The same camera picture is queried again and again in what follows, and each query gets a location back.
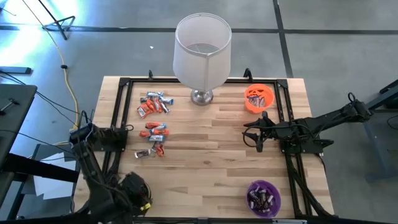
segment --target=lamp base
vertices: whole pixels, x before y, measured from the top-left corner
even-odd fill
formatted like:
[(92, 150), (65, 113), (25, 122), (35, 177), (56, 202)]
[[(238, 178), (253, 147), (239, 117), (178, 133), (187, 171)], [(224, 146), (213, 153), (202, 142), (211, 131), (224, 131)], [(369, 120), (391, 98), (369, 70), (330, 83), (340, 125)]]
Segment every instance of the lamp base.
[(192, 90), (191, 92), (191, 100), (194, 104), (198, 106), (206, 106), (211, 103), (213, 100), (213, 91), (198, 91)]

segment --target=concrete floor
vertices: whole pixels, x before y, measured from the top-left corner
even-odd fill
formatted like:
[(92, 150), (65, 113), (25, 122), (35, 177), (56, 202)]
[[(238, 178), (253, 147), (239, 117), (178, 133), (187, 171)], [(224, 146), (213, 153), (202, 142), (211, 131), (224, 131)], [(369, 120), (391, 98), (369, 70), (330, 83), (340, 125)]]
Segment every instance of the concrete floor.
[[(210, 12), (223, 17), (232, 28), (277, 28), (272, 0), (43, 2), (57, 18), (76, 16), (76, 26), (176, 27), (191, 13)], [(44, 23), (51, 22), (37, 1), (28, 3)], [(286, 29), (398, 29), (395, 0), (280, 0), (279, 4)], [(37, 24), (22, 2), (8, 1), (5, 8), (17, 16), (1, 12), (1, 23)], [(147, 75), (149, 69), (154, 75), (173, 74), (173, 33), (72, 32), (68, 41), (56, 32), (52, 34), (70, 67), (70, 84), (83, 110), (95, 109), (105, 75)], [(367, 102), (398, 77), (398, 35), (289, 34), (286, 39), (293, 75), (305, 79), (314, 116), (347, 104), (350, 91)], [(249, 67), (255, 77), (286, 77), (278, 34), (233, 34), (232, 50), (231, 76), (240, 77)], [(33, 74), (16, 77), (73, 108), (60, 64), (51, 40), (37, 27), (0, 30), (0, 65), (32, 67)], [(0, 82), (8, 83), (1, 78)], [(65, 114), (74, 119), (73, 113)], [(390, 116), (383, 115), (373, 122), (384, 130), (389, 141), (386, 147), (394, 149), (398, 131), (386, 126)], [(66, 140), (70, 127), (69, 121), (36, 98), (21, 132), (54, 143)], [(377, 172), (379, 166), (363, 126), (344, 124), (322, 136), (335, 140), (325, 151), (335, 213), (343, 218), (398, 223), (398, 179), (373, 184), (364, 179), (366, 174)], [(35, 144), (19, 136), (12, 152), (29, 156)]]

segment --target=wooden tabletop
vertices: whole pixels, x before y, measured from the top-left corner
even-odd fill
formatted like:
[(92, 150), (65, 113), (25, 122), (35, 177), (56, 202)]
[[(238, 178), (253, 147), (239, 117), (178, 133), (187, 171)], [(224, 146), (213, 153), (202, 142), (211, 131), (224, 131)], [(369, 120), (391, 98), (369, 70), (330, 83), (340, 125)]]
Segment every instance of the wooden tabletop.
[[(99, 127), (107, 128), (111, 124), (119, 79), (104, 77), (93, 120)], [(311, 116), (304, 80), (290, 78), (288, 83), (295, 118)], [(263, 152), (258, 153), (242, 141), (243, 124), (260, 117), (244, 110), (243, 95), (249, 85), (224, 84), (213, 90), (214, 99), (210, 105), (197, 106), (190, 101), (191, 90), (180, 83), (134, 83), (127, 119), (134, 130), (129, 132), (119, 175), (124, 178), (133, 171), (149, 184), (153, 205), (147, 217), (255, 218), (246, 205), (245, 194), (249, 184), (259, 179), (274, 184), (281, 194), (282, 207), (277, 217), (294, 217), (286, 163), (279, 143), (268, 140)], [(174, 105), (169, 106), (171, 112), (150, 114), (141, 119), (136, 108), (140, 105), (139, 98), (147, 91), (162, 91), (166, 97), (173, 98)], [(284, 95), (281, 96), (287, 119)], [(278, 123), (276, 102), (267, 111), (270, 119)], [(167, 123), (170, 130), (163, 158), (134, 157), (135, 151), (152, 146), (138, 136), (148, 121)], [(104, 153), (95, 155), (101, 167)], [(333, 213), (319, 158), (303, 154), (303, 163), (308, 187), (324, 208)], [(75, 210), (88, 200), (88, 196), (88, 187), (80, 175), (74, 196)], [(304, 211), (301, 191), (298, 196)]]

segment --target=orange bowl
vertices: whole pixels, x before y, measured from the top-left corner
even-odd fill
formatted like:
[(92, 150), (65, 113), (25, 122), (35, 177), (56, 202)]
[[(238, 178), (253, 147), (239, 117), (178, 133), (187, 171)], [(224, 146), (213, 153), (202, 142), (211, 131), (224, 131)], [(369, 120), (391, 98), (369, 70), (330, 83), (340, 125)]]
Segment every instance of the orange bowl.
[[(254, 106), (250, 103), (248, 96), (257, 95), (260, 98), (265, 98), (265, 106)], [(259, 114), (267, 109), (274, 102), (274, 93), (271, 88), (264, 84), (253, 84), (249, 86), (244, 92), (244, 107), (251, 113)]]

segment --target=white lampshade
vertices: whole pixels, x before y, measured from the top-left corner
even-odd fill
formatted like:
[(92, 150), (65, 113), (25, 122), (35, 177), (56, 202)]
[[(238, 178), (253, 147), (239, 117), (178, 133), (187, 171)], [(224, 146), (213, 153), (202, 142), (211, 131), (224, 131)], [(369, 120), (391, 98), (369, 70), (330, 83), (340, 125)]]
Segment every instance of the white lampshade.
[(198, 91), (222, 85), (231, 71), (231, 28), (209, 13), (187, 16), (175, 31), (173, 71), (178, 80)]

